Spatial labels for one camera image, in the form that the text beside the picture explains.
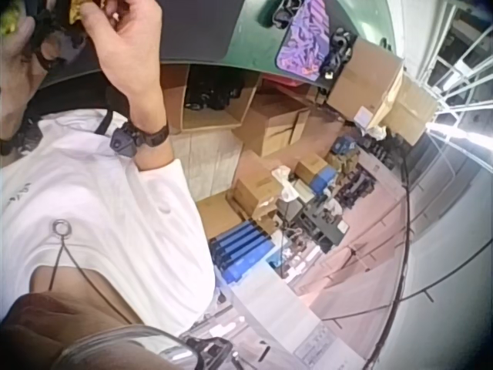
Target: blue container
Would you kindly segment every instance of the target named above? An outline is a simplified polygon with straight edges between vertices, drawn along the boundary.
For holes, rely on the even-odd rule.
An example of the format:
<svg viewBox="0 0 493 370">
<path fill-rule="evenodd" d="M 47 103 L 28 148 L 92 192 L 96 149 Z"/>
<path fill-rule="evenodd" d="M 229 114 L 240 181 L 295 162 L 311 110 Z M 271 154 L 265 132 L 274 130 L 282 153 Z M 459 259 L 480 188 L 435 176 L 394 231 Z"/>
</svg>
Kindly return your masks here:
<svg viewBox="0 0 493 370">
<path fill-rule="evenodd" d="M 343 156 L 346 155 L 355 147 L 356 147 L 356 140 L 354 140 L 351 136 L 343 135 L 337 138 L 332 148 L 330 148 L 330 151 L 337 155 Z"/>
<path fill-rule="evenodd" d="M 240 281 L 241 277 L 253 266 L 260 261 L 272 248 L 274 244 L 271 240 L 266 239 L 261 245 L 251 250 L 242 258 L 236 260 L 234 264 L 226 268 L 223 273 L 223 278 L 227 284 Z"/>
<path fill-rule="evenodd" d="M 211 240 L 214 264 L 229 284 L 241 277 L 273 248 L 273 242 L 252 221 L 228 230 Z"/>
<path fill-rule="evenodd" d="M 310 189 L 316 194 L 324 193 L 325 188 L 332 182 L 337 175 L 337 171 L 331 166 L 326 166 L 321 170 L 310 183 Z"/>
</svg>

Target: black watch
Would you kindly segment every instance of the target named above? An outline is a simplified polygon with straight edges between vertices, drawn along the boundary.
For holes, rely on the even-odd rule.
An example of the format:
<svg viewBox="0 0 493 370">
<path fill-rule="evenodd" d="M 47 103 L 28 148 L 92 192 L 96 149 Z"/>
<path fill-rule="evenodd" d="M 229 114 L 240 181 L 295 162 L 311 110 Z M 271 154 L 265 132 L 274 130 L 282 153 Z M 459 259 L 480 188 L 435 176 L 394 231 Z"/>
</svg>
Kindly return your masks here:
<svg viewBox="0 0 493 370">
<path fill-rule="evenodd" d="M 8 140 L 2 140 L 0 139 L 0 155 L 1 156 L 7 156 L 10 153 L 12 153 L 12 150 L 14 149 L 14 146 L 12 145 L 12 141 Z"/>
<path fill-rule="evenodd" d="M 127 121 L 121 128 L 115 129 L 111 136 L 109 146 L 120 156 L 134 157 L 137 148 L 146 144 L 150 147 L 159 146 L 166 141 L 169 136 L 169 127 L 166 124 L 157 133 L 146 133 Z"/>
</svg>

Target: person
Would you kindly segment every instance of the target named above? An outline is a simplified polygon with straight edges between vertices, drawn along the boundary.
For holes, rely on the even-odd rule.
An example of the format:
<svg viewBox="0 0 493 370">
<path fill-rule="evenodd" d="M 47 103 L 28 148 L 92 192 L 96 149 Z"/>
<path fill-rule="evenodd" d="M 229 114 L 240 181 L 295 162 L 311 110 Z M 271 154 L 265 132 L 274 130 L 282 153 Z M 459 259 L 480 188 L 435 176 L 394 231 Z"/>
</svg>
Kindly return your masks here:
<svg viewBox="0 0 493 370">
<path fill-rule="evenodd" d="M 83 4 L 82 24 L 105 76 L 128 99 L 132 124 L 154 134 L 166 125 L 162 9 L 155 0 L 125 2 L 116 24 L 116 0 L 103 10 Z M 33 29 L 23 16 L 18 31 L 2 37 L 4 142 L 46 75 L 35 56 L 22 53 Z M 55 39 L 43 43 L 45 58 L 57 52 Z M 36 353 L 32 368 L 49 368 L 67 345 L 105 328 L 141 324 L 180 335 L 213 299 L 206 236 L 169 140 L 140 146 L 132 159 L 119 156 L 110 136 L 127 118 L 115 113 L 107 134 L 96 135 L 104 115 L 79 109 L 44 116 L 32 153 L 1 158 L 2 337 L 20 358 Z M 69 232 L 57 234 L 55 221 Z M 87 324 L 89 316 L 97 325 Z"/>
</svg>

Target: green surface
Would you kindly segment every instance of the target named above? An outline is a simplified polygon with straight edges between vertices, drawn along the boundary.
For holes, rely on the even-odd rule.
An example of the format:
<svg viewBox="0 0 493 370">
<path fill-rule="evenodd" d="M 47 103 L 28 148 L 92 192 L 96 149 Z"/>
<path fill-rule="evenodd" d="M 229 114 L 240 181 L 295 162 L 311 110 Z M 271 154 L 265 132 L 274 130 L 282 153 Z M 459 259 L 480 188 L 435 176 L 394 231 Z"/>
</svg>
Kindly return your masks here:
<svg viewBox="0 0 493 370">
<path fill-rule="evenodd" d="M 387 0 L 338 0 L 366 40 L 378 44 L 385 37 L 395 50 L 394 29 Z"/>
<path fill-rule="evenodd" d="M 275 6 L 277 2 L 245 0 L 228 53 L 217 64 L 300 79 L 276 67 L 276 56 L 286 30 L 269 26 L 273 4 Z M 395 45 L 387 0 L 326 0 L 326 4 L 331 28 L 342 25 L 371 42 L 378 44 L 382 37 L 386 37 L 390 44 Z"/>
</svg>

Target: watch strap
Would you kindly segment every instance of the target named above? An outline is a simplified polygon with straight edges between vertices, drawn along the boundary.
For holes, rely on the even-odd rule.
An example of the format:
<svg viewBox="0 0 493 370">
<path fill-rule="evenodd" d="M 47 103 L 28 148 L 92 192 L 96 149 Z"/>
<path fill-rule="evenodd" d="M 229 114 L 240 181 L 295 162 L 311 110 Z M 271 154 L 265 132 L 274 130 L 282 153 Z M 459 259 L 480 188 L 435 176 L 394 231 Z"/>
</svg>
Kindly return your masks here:
<svg viewBox="0 0 493 370">
<path fill-rule="evenodd" d="M 6 141 L 6 140 L 0 139 L 0 155 L 1 156 L 9 155 L 13 149 L 14 149 L 14 146 L 12 145 L 11 140 Z"/>
<path fill-rule="evenodd" d="M 169 136 L 168 124 L 164 125 L 157 133 L 146 133 L 140 129 L 139 131 L 143 138 L 143 142 L 151 148 L 161 145 Z"/>
</svg>

